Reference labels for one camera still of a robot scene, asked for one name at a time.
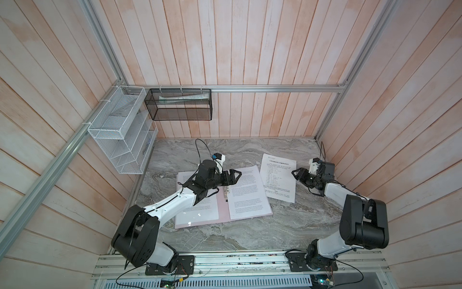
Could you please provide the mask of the pink file folder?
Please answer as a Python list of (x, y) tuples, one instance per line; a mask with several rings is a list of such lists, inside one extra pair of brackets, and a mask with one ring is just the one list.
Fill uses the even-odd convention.
[(216, 223), (226, 223), (226, 222), (235, 221), (235, 220), (230, 219), (228, 202), (225, 201), (225, 197), (224, 197), (224, 187), (220, 187), (219, 192), (216, 195), (217, 195), (217, 201), (218, 201), (218, 211), (219, 211), (219, 216), (220, 216), (219, 220), (200, 222), (196, 226), (212, 225)]

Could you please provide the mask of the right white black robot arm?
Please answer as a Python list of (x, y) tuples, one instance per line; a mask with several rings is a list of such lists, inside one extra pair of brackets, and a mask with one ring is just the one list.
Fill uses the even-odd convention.
[(292, 171), (292, 176), (305, 187), (318, 190), (342, 208), (339, 229), (332, 235), (314, 240), (305, 255), (309, 266), (327, 266), (340, 254), (355, 249), (384, 249), (389, 244), (386, 204), (348, 189), (334, 179), (333, 163), (319, 158), (310, 160), (310, 167)]

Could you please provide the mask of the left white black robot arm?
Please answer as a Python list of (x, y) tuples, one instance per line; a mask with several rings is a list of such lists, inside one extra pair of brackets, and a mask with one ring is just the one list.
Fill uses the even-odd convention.
[(223, 160), (204, 160), (176, 193), (153, 205), (130, 207), (112, 238), (112, 248), (134, 267), (155, 264), (168, 274), (173, 273), (179, 254), (158, 240), (159, 230), (176, 215), (208, 197), (210, 190), (216, 194), (220, 187), (238, 183), (242, 172), (225, 171), (222, 164)]

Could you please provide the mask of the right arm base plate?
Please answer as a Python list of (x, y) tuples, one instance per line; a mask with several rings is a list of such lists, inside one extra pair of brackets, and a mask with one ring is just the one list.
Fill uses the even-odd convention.
[(337, 271), (338, 265), (334, 259), (314, 254), (310, 256), (305, 251), (289, 250), (285, 252), (291, 272)]

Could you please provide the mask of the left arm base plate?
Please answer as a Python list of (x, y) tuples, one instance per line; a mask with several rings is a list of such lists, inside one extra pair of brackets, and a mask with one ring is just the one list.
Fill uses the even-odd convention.
[(167, 276), (167, 275), (192, 275), (194, 272), (195, 256), (179, 255), (166, 266), (148, 263), (145, 270), (146, 276)]

